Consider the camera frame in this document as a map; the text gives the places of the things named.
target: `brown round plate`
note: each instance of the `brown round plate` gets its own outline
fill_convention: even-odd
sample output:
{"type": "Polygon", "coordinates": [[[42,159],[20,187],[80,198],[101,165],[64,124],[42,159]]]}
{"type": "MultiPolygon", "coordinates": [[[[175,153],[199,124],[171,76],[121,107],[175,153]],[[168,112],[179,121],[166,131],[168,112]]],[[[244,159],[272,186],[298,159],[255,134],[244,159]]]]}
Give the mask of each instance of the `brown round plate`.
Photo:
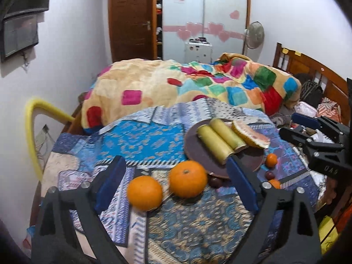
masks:
{"type": "MultiPolygon", "coordinates": [[[[193,125],[184,136],[184,151],[190,160],[200,163],[208,174],[229,179],[225,165],[220,165],[213,157],[212,153],[206,148],[202,141],[198,138],[197,129],[199,126],[209,124],[211,119],[203,120],[193,125]]],[[[242,163],[249,167],[252,171],[259,169],[264,161],[264,149],[248,147],[236,154],[242,163]]]]}

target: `small orange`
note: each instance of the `small orange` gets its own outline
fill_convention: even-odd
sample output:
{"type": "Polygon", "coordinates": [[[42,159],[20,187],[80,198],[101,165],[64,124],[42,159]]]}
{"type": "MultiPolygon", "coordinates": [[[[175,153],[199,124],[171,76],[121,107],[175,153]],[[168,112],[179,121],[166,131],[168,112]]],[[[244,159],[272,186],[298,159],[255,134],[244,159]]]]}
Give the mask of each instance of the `small orange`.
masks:
{"type": "Polygon", "coordinates": [[[169,181],[171,193],[182,198],[191,198],[203,192],[208,176],[200,163],[185,161],[171,169],[169,181]]]}
{"type": "Polygon", "coordinates": [[[277,164],[277,155],[271,153],[267,155],[265,165],[269,168],[274,168],[277,164]]]}
{"type": "Polygon", "coordinates": [[[163,188],[151,176],[140,176],[129,183],[127,199],[139,210],[151,211],[163,202],[163,188]]]}
{"type": "Polygon", "coordinates": [[[271,185],[276,188],[276,189],[280,189],[280,181],[278,181],[277,179],[272,179],[270,181],[268,181],[269,183],[271,183],[271,185]]]}

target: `yellow-green cylinder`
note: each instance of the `yellow-green cylinder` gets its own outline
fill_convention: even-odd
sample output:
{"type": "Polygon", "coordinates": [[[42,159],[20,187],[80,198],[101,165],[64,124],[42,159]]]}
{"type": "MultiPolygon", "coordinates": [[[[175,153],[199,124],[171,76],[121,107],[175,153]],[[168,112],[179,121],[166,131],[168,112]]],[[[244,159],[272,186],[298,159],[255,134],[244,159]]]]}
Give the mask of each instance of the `yellow-green cylinder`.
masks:
{"type": "Polygon", "coordinates": [[[226,164],[227,157],[234,153],[229,145],[208,125],[197,129],[197,135],[221,165],[226,164]]]}
{"type": "Polygon", "coordinates": [[[234,152],[239,152],[241,149],[247,147],[245,141],[243,141],[231,128],[220,119],[212,119],[209,126],[223,139],[234,152]]]}

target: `headboard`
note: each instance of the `headboard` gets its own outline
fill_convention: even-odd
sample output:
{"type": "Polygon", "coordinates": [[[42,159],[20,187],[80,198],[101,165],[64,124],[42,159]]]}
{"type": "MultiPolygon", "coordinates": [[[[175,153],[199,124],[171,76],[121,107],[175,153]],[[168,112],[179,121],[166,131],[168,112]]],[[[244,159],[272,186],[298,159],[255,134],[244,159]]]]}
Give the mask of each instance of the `headboard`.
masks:
{"type": "Polygon", "coordinates": [[[330,68],[305,54],[283,48],[277,43],[273,67],[291,73],[307,73],[321,85],[324,96],[341,106],[342,123],[349,124],[351,118],[348,103],[347,82],[330,68]]]}

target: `screw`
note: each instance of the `screw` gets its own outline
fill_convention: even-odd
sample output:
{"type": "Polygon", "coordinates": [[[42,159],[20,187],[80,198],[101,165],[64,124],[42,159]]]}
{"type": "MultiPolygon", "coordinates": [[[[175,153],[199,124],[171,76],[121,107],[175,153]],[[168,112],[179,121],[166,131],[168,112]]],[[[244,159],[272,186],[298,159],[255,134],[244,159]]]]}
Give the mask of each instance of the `screw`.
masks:
{"type": "Polygon", "coordinates": [[[304,194],[304,188],[298,187],[298,188],[297,188],[297,192],[298,192],[299,194],[304,194]]]}
{"type": "Polygon", "coordinates": [[[262,183],[262,186],[263,186],[263,188],[268,190],[271,188],[271,183],[268,183],[267,181],[265,181],[264,183],[262,183]]]}
{"type": "Polygon", "coordinates": [[[50,188],[48,189],[48,193],[52,194],[52,193],[54,193],[56,190],[57,190],[57,187],[50,187],[50,188]]]}
{"type": "Polygon", "coordinates": [[[90,187],[90,182],[89,181],[85,181],[83,183],[81,183],[81,188],[86,189],[90,187]]]}

